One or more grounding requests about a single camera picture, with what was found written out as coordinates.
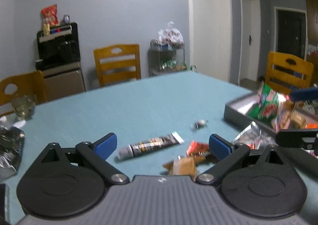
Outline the grey storage tray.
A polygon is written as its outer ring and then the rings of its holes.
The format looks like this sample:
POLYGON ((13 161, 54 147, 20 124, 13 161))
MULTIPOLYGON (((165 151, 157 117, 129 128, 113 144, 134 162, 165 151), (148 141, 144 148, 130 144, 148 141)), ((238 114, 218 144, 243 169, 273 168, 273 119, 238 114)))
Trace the grey storage tray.
POLYGON ((276 131, 272 128, 270 122, 258 121, 247 115, 252 108, 258 104, 258 100, 258 93, 251 91, 246 95, 227 102, 224 110, 224 120, 241 130, 249 126, 251 122, 255 122, 259 128, 263 129, 269 135, 274 136, 276 131))

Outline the glass bowl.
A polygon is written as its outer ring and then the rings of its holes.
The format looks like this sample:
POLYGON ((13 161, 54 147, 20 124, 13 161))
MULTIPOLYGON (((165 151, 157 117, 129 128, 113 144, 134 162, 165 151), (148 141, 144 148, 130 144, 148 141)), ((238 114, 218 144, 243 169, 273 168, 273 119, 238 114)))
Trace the glass bowl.
POLYGON ((11 106, 18 117, 28 119, 33 115, 36 104, 32 95, 24 95, 12 100, 11 106))

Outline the wooden chair left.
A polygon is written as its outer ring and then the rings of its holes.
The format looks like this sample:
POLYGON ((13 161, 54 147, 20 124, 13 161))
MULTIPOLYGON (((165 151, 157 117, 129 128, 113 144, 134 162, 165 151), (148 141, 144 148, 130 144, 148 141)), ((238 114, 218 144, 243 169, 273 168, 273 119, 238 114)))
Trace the wooden chair left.
POLYGON ((41 71, 10 76, 1 80, 1 106, 10 103, 12 100, 24 95, 32 95, 36 99, 37 104, 42 104, 48 101, 48 88, 41 71), (7 94, 5 89, 8 85, 13 84, 17 89, 7 94))

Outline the black water dispenser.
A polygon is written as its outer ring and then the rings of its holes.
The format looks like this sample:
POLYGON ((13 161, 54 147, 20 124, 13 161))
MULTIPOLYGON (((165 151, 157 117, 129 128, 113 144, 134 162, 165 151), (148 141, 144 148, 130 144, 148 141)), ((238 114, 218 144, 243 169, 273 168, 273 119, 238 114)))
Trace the black water dispenser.
POLYGON ((76 22, 52 27, 47 36, 38 31, 37 47, 35 68, 44 75, 48 101, 86 91, 76 22))

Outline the clear bag of nuts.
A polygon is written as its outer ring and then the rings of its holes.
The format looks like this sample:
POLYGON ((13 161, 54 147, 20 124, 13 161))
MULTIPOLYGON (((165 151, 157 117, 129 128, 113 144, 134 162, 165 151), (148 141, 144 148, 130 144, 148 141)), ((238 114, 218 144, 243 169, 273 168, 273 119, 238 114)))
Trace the clear bag of nuts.
POLYGON ((274 138, 269 135, 264 129, 260 128, 255 122, 251 122, 249 126, 237 135, 233 144, 245 144, 251 150, 261 150, 267 145, 275 145, 274 138))

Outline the white plastic bag on cart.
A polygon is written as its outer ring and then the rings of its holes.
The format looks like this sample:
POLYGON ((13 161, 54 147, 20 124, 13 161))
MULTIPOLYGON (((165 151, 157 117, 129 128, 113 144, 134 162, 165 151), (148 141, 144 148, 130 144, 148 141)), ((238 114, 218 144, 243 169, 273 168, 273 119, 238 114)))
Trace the white plastic bag on cart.
POLYGON ((164 30, 158 31, 157 41, 160 45, 181 46, 184 44, 183 36, 173 21, 168 22, 164 30))

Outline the green cracker snack bag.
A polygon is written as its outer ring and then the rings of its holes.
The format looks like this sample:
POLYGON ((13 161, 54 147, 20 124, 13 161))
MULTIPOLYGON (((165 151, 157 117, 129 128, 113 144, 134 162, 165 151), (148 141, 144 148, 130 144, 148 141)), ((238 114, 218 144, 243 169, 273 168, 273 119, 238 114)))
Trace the green cracker snack bag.
POLYGON ((289 100, 289 96, 278 93, 264 82, 261 83, 257 96, 256 104, 247 112, 248 117, 266 125, 271 125, 274 130, 278 131, 277 117, 279 109, 284 102, 289 100))

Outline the black foil snack bag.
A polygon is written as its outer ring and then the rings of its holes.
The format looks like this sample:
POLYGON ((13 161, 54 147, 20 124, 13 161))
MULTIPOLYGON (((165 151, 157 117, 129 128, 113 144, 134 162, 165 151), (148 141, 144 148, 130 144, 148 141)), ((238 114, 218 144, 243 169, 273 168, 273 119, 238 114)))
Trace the black foil snack bag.
POLYGON ((1 127, 0 179, 1 182, 15 176, 20 167, 25 142, 25 134, 19 128, 1 127))

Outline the small wrapped chocolate balls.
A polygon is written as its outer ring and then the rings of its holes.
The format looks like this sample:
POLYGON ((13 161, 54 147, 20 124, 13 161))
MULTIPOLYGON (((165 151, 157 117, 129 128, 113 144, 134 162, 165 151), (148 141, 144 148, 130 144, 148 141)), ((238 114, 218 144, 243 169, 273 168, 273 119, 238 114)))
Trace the small wrapped chocolate balls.
POLYGON ((205 128, 207 127, 207 124, 208 124, 208 120, 201 119, 192 125, 192 130, 197 131, 199 129, 205 128))

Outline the wooden chair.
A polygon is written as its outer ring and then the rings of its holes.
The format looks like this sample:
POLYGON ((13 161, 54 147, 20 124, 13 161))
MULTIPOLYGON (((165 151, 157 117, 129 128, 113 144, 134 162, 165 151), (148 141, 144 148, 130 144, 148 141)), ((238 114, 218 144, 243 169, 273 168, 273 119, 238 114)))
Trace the wooden chair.
POLYGON ((116 44, 93 51, 100 87, 141 79, 140 46, 116 44))
POLYGON ((32 95, 36 99, 37 104, 42 104, 48 101, 48 88, 41 71, 10 76, 1 80, 1 106, 10 103, 12 100, 24 95, 32 95), (8 85, 13 84, 17 89, 7 94, 5 89, 8 85))
POLYGON ((293 54, 270 51, 265 84, 278 93, 289 95, 294 89, 310 87, 314 65, 293 54))

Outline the orange-red snack bar wrapper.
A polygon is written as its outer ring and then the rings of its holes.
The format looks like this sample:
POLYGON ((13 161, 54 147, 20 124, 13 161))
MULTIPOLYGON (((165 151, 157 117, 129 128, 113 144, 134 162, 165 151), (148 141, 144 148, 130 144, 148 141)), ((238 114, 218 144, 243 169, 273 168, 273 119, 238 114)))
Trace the orange-red snack bar wrapper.
POLYGON ((192 141, 186 151, 188 157, 208 156, 211 154, 209 144, 192 141))

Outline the wooden chair centre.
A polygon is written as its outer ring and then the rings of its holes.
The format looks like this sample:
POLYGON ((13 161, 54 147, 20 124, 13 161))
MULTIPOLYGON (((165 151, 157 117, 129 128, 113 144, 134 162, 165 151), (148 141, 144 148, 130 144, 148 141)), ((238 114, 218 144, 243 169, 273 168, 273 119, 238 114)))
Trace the wooden chair centre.
POLYGON ((116 44, 93 51, 100 87, 141 79, 140 46, 116 44))

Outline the wooden chair right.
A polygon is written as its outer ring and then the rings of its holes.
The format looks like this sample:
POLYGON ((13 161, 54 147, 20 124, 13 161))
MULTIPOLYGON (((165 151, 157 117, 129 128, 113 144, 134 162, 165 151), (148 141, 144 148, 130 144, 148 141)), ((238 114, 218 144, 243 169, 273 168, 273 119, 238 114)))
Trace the wooden chair right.
POLYGON ((294 89, 310 87, 314 65, 293 54, 270 51, 265 84, 278 93, 289 95, 294 89))

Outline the tan nut snack bag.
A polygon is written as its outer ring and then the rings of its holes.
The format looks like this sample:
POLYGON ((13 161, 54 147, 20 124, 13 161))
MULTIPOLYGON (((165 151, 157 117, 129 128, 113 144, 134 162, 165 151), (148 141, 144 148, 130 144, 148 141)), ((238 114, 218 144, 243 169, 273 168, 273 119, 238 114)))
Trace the tan nut snack bag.
POLYGON ((163 164, 163 167, 168 170, 168 174, 172 176, 192 176, 197 175, 196 165, 206 160, 203 156, 190 156, 178 158, 168 161, 163 164))

